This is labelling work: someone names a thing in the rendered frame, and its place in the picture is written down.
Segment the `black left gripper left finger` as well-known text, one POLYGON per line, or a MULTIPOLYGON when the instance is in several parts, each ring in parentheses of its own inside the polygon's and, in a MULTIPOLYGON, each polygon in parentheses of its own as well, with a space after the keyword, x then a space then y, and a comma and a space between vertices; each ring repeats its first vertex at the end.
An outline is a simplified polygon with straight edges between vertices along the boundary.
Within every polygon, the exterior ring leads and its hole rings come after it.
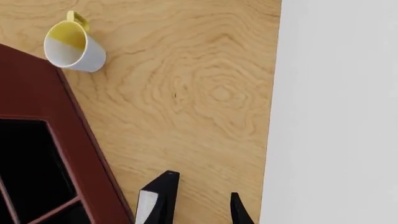
POLYGON ((141 188, 134 224, 173 224, 179 179, 167 170, 141 188))

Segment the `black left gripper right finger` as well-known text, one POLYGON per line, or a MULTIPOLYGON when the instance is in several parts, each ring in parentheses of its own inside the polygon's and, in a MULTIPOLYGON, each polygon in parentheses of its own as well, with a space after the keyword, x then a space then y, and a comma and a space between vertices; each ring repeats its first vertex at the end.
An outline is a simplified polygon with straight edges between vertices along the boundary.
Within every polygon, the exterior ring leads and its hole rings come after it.
POLYGON ((237 192, 231 193, 230 212, 232 224, 255 224, 246 211, 237 192))

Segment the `red-brown desk caddy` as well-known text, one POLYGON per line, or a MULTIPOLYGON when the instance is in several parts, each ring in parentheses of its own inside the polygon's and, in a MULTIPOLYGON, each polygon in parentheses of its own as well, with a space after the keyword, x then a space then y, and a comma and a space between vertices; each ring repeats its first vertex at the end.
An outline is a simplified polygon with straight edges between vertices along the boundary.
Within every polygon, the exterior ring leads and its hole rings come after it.
POLYGON ((132 224, 65 75, 0 44, 0 224, 132 224))

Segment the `white and yellow mug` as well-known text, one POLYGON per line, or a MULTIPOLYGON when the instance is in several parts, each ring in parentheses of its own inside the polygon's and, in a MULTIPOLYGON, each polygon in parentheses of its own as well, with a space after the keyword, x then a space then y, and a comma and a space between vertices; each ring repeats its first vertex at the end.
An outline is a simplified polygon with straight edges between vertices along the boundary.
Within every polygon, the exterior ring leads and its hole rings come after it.
POLYGON ((58 68, 96 72, 106 61, 106 52, 89 35, 87 20, 75 11, 68 11, 64 21, 47 32, 44 39, 46 59, 58 68))

